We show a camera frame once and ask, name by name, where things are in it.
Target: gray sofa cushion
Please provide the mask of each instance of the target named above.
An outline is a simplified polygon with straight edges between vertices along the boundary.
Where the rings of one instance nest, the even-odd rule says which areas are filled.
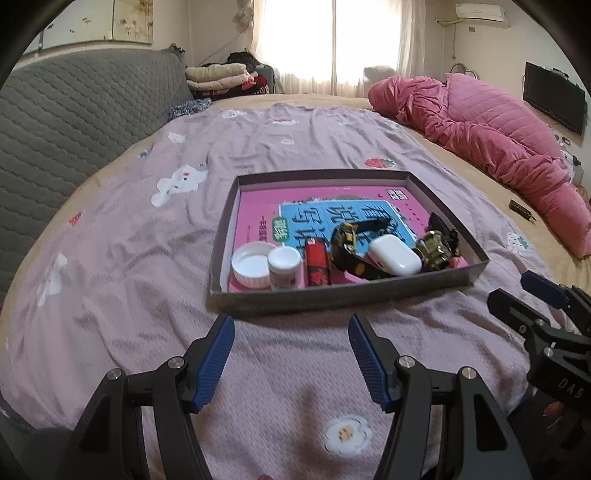
[[[11,73],[0,90],[0,305],[76,188],[191,98],[173,48],[89,50]]]

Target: airpods case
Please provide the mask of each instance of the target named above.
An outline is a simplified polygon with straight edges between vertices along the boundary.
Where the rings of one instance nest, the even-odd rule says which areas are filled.
[[[419,256],[395,235],[372,240],[368,255],[379,268],[399,277],[419,273],[423,267]]]

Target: red lighter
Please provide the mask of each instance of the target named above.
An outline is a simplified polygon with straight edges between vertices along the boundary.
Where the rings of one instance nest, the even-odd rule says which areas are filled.
[[[330,285],[330,264],[323,238],[306,239],[306,264],[308,266],[308,286]]]

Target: folded clothes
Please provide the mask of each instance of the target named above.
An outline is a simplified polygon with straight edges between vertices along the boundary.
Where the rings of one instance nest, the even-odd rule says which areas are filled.
[[[242,73],[240,75],[225,77],[219,80],[212,80],[211,82],[194,82],[192,80],[187,80],[187,84],[189,86],[189,89],[201,92],[207,90],[223,90],[226,88],[232,88],[242,85],[243,83],[251,79],[253,76],[254,74]]]
[[[211,100],[222,100],[224,98],[234,98],[242,95],[263,95],[269,93],[269,87],[267,86],[267,79],[263,75],[259,75],[254,78],[254,86],[243,90],[242,85],[222,90],[208,90],[206,92],[193,91],[193,97],[195,98],[211,98]]]
[[[240,85],[240,87],[242,87],[242,90],[248,90],[249,88],[252,88],[256,85],[255,82],[255,78],[254,77],[250,77],[247,81],[245,81],[242,85]]]
[[[172,121],[183,115],[194,115],[199,112],[203,112],[207,108],[211,107],[211,98],[188,100],[187,102],[181,103],[175,107],[172,107],[168,112],[168,121]]]
[[[228,55],[227,63],[243,63],[248,73],[252,73],[256,70],[259,61],[247,51],[236,51]]]
[[[229,63],[219,65],[217,63],[209,67],[187,67],[185,68],[185,77],[194,82],[211,82],[234,75],[248,73],[246,65],[242,63]]]

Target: window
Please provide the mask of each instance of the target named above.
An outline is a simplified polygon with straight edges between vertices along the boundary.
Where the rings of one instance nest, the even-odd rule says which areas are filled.
[[[405,1],[256,0],[255,54],[286,93],[363,96],[365,67],[398,67]]]

